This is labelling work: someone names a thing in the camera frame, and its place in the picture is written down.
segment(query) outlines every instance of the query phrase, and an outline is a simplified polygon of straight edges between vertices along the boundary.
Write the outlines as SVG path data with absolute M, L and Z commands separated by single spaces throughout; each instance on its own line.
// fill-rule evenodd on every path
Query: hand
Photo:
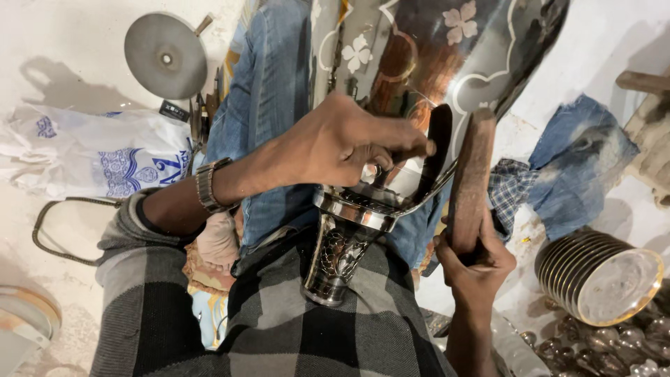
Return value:
M 235 220 L 230 213 L 215 213 L 207 219 L 205 230 L 197 238 L 198 253 L 205 267 L 230 276 L 230 267 L 239 257 Z
M 336 93 L 274 142 L 289 184 L 354 186 L 367 163 L 393 167 L 389 150 L 410 158 L 432 156 L 436 149 L 408 121 L 374 117 L 349 96 Z
M 446 230 L 433 238 L 435 253 L 444 269 L 444 282 L 452 287 L 456 307 L 490 315 L 493 300 L 507 275 L 517 267 L 514 258 L 493 229 L 491 212 L 484 206 L 478 244 L 481 257 L 465 267 L 446 241 Z

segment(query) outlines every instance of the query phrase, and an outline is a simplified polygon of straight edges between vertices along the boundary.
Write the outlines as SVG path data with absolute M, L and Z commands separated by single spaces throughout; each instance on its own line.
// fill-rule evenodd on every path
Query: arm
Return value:
M 479 235 L 482 258 L 477 264 L 461 263 L 446 242 L 446 230 L 433 241 L 456 302 L 445 355 L 461 377 L 498 376 L 491 356 L 491 312 L 496 292 L 517 261 L 496 235 L 486 207 Z
M 214 197 L 227 205 L 289 184 L 351 185 L 367 162 L 390 167 L 387 148 L 425 153 L 431 144 L 406 121 L 373 117 L 349 97 L 330 95 L 282 136 L 217 170 Z M 182 267 L 183 247 L 209 215 L 194 178 L 124 203 L 98 244 L 105 298 L 91 376 L 144 375 L 204 352 Z

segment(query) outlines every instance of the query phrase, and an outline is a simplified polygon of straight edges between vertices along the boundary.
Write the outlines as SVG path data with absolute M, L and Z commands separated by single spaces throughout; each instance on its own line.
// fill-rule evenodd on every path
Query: blue jeans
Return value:
M 224 157 L 238 160 L 283 134 L 307 114 L 310 9 L 308 1 L 270 0 L 256 12 L 240 60 L 233 68 L 230 92 L 212 121 L 207 162 Z M 402 217 L 386 235 L 386 242 L 412 268 L 421 263 L 433 236 L 448 197 L 450 184 L 447 186 L 424 206 Z M 253 247 L 278 227 L 314 211 L 315 190 L 314 184 L 277 187 L 242 201 L 242 248 Z

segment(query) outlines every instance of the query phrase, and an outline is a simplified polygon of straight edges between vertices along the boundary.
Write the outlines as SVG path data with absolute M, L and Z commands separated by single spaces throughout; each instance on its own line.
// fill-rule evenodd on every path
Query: silver vase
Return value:
M 366 247 L 451 179 L 471 112 L 490 107 L 500 117 L 521 94 L 556 40 L 568 5 L 312 0 L 311 108 L 332 91 L 346 93 L 373 115 L 409 119 L 436 142 L 437 153 L 397 155 L 391 171 L 376 166 L 354 187 L 319 190 L 314 204 L 322 221 L 307 296 L 325 305 L 342 302 Z M 345 237 L 344 247 L 332 247 L 334 234 Z M 328 267 L 333 261 L 337 268 Z

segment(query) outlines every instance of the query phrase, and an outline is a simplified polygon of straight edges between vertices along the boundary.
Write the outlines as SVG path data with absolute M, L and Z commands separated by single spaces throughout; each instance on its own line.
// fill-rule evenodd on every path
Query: blue cloth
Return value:
M 310 6 L 303 1 L 273 1 L 256 12 L 233 68 L 230 92 L 212 121 L 207 162 L 224 157 L 238 160 L 283 134 L 309 111 L 309 20 Z M 315 189 L 313 184 L 279 187 L 242 201 L 241 255 L 278 227 L 315 211 Z M 410 267 L 418 266 L 423 258 L 445 193 L 448 191 L 401 218 L 386 236 Z
M 526 202 L 533 183 L 539 176 L 523 162 L 501 159 L 491 170 L 488 179 L 488 197 L 493 205 L 492 216 L 498 236 L 503 242 L 512 238 L 514 216 L 519 206 Z
M 605 194 L 638 153 L 614 116 L 594 99 L 582 94 L 560 106 L 529 160 L 540 175 L 528 203 L 542 218 L 547 238 L 593 221 L 604 208 Z

